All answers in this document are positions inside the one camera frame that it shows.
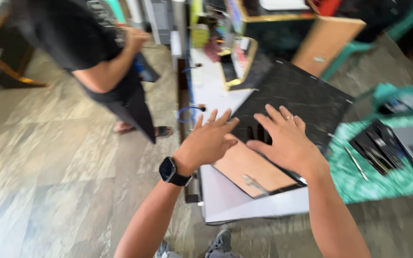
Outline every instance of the hand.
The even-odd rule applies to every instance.
[[[126,47],[134,54],[140,52],[143,43],[149,39],[149,34],[134,27],[124,27],[124,30],[127,33]]]
[[[249,140],[246,146],[264,154],[279,167],[299,173],[306,180],[316,175],[329,174],[329,164],[318,148],[305,136],[305,123],[294,116],[284,106],[277,111],[273,106],[265,106],[270,118],[255,114],[272,137],[272,145],[258,140]]]
[[[194,130],[173,154],[180,175],[189,176],[200,166],[219,160],[229,148],[237,144],[237,140],[224,138],[240,121],[234,118],[228,122],[231,114],[232,110],[227,109],[226,113],[215,121],[217,115],[215,109],[204,126],[202,126],[203,115],[199,116]]]

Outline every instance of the foot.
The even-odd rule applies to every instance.
[[[156,132],[156,137],[169,137],[173,133],[173,129],[171,126],[157,126],[154,127],[154,131]]]
[[[162,243],[160,243],[159,249],[157,249],[156,251],[156,258],[162,258],[162,255],[169,251],[171,251],[171,249],[168,246],[167,241],[165,241],[165,239],[162,239]]]
[[[123,121],[118,121],[114,126],[114,132],[118,134],[125,134],[132,130],[134,130],[134,127]]]
[[[232,247],[230,247],[230,242],[232,241],[232,233],[227,230],[221,230],[221,232],[217,235],[216,239],[211,244],[210,248],[208,249],[207,253],[211,253],[214,250],[223,250],[224,252],[230,252]]]

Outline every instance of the metal handle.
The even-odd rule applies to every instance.
[[[253,185],[255,188],[257,188],[259,191],[261,191],[265,195],[270,195],[270,192],[264,189],[262,185],[257,183],[254,179],[252,179],[249,175],[244,174],[243,179],[245,180],[246,185]]]

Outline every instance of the black watch strap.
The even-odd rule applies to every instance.
[[[173,173],[172,177],[169,180],[169,183],[172,183],[177,186],[186,186],[189,182],[191,176],[181,176],[178,172]]]

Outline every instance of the smartwatch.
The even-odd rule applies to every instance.
[[[170,156],[166,157],[160,164],[159,173],[165,183],[172,183],[177,186],[186,186],[191,178],[191,176],[186,177],[178,174],[175,161]]]

